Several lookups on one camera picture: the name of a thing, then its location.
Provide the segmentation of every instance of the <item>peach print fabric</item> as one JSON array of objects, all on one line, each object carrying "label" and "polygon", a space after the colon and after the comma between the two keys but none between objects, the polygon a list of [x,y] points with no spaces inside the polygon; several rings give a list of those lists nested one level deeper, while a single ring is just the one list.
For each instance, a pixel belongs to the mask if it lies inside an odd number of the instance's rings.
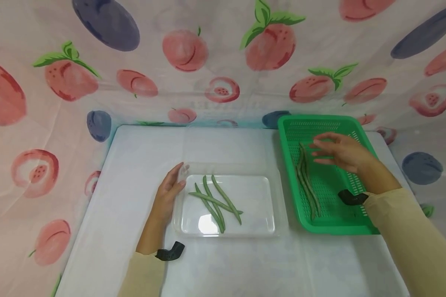
[{"label": "peach print fabric", "polygon": [[446,0],[0,0],[0,297],[54,294],[119,125],[298,113],[379,131],[446,236]]}]

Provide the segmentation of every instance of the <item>black wrist band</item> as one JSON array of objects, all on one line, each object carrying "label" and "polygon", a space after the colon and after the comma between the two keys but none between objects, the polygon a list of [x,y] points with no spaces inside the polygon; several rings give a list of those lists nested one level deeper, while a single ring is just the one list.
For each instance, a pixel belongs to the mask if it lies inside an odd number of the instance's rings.
[{"label": "black wrist band", "polygon": [[164,250],[164,249],[158,250],[157,255],[155,257],[162,261],[173,261],[180,258],[180,255],[182,255],[184,248],[185,245],[183,243],[179,243],[178,241],[176,241],[173,244],[171,250]]}]

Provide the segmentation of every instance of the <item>blue plum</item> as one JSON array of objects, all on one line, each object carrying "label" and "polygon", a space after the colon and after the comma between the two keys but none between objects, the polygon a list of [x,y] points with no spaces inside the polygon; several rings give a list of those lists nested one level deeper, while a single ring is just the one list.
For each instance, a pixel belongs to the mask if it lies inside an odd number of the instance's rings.
[{"label": "blue plum", "polygon": [[72,0],[76,15],[99,41],[120,50],[135,50],[140,33],[131,14],[115,0]]},{"label": "blue plum", "polygon": [[446,8],[409,32],[391,50],[393,59],[406,59],[435,44],[446,34]]},{"label": "blue plum", "polygon": [[93,110],[88,113],[88,130],[92,138],[104,142],[111,134],[112,121],[109,113],[102,110]]},{"label": "blue plum", "polygon": [[268,113],[267,115],[263,116],[263,124],[270,129],[277,129],[278,128],[278,120],[282,116],[289,116],[291,115],[290,112],[287,110],[277,110],[272,113]]},{"label": "blue plum", "polygon": [[401,168],[411,182],[420,185],[432,184],[443,172],[443,165],[435,157],[422,151],[406,156]]}]

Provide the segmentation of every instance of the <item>white tabletop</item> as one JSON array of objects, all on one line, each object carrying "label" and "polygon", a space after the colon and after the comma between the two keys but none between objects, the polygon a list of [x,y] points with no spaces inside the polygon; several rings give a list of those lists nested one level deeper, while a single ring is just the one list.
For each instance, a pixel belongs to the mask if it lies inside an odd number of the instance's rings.
[{"label": "white tabletop", "polygon": [[[117,295],[161,179],[183,158],[197,155],[200,162],[259,160],[277,166],[289,229],[276,238],[186,238],[169,225],[166,248],[176,240],[186,248],[168,264],[162,297],[408,296],[382,237],[304,231],[294,215],[277,131],[192,128],[201,137],[191,140],[185,131],[117,130],[57,297]],[[379,159],[409,188],[383,138],[375,132],[368,137]]]}]

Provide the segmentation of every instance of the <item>green bean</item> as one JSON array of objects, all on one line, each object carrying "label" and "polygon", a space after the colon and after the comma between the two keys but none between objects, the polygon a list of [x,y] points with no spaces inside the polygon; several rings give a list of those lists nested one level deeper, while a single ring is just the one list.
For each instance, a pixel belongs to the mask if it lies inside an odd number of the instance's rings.
[{"label": "green bean", "polygon": [[[202,193],[200,191],[200,189],[198,188],[198,185],[196,185],[195,183],[195,191],[196,193]],[[215,211],[213,210],[213,208],[211,208],[210,203],[208,203],[207,200],[202,199],[203,204],[205,205],[206,209],[208,209],[208,211],[211,213],[211,215],[213,216],[213,218],[215,219],[216,223],[218,224],[218,227],[220,228],[220,232],[222,232],[222,234],[224,233],[224,228],[222,226],[222,222],[220,221],[220,218],[218,217],[218,215],[215,213]]]},{"label": "green bean", "polygon": [[220,188],[220,186],[216,183],[216,179],[213,174],[211,175],[211,181],[213,181],[213,185],[215,186],[216,190],[218,191],[218,193],[220,193],[220,195],[222,195],[222,197],[226,201],[226,203],[228,203],[228,205],[230,206],[230,209],[235,214],[236,219],[238,220],[238,222],[241,225],[241,218],[240,218],[240,215],[238,214],[238,210],[236,210],[236,207],[233,205],[230,198],[225,194],[225,192],[222,190],[222,188]]},{"label": "green bean", "polygon": [[299,163],[297,163],[297,165],[295,165],[297,178],[299,179],[299,184],[301,185],[301,189],[304,192],[304,194],[306,195],[306,199],[309,203],[309,207],[311,209],[311,220],[314,221],[314,219],[315,219],[315,205],[314,205],[314,201],[311,199],[310,195],[308,195],[308,193],[307,193],[307,189],[306,189],[307,186],[304,181],[304,178],[302,178],[301,165],[302,165],[302,156],[299,156]]},{"label": "green bean", "polygon": [[[208,195],[208,197],[214,198],[210,192],[210,188],[208,188],[208,184],[206,183],[206,175],[203,176],[203,187],[205,188],[205,191],[206,191],[206,194]],[[215,208],[216,213],[218,214],[218,217],[220,218],[220,221],[222,222],[222,226],[223,226],[222,233],[224,233],[224,231],[226,230],[226,225],[224,223],[223,213],[216,203],[213,203],[213,207]]]},{"label": "green bean", "polygon": [[[212,198],[210,196],[207,196],[207,195],[204,195],[204,194],[201,194],[201,193],[196,193],[196,192],[190,192],[188,194],[192,195],[194,197],[198,197],[198,198],[201,198],[201,199],[208,200],[210,202],[216,203],[216,204],[218,204],[219,207],[223,208],[224,210],[227,210],[228,212],[233,212],[228,206],[224,205],[220,201],[218,201],[218,200],[216,200],[216,199],[214,199],[214,198]],[[238,214],[239,215],[241,215],[242,213],[243,212],[241,210],[238,210]]]},{"label": "green bean", "polygon": [[301,147],[302,155],[304,156],[304,162],[303,162],[303,164],[304,164],[304,171],[303,171],[303,173],[305,173],[305,174],[303,174],[302,177],[305,179],[306,184],[307,184],[307,188],[311,192],[311,195],[312,195],[313,200],[315,202],[315,205],[317,207],[317,213],[319,214],[319,216],[321,216],[322,214],[320,212],[319,199],[317,198],[317,196],[314,193],[314,190],[313,190],[312,185],[311,185],[311,179],[309,178],[310,175],[309,175],[309,165],[308,165],[308,162],[307,162],[307,159],[308,159],[307,151],[306,151],[306,148],[304,147],[304,144],[302,142],[299,142],[299,147]]}]

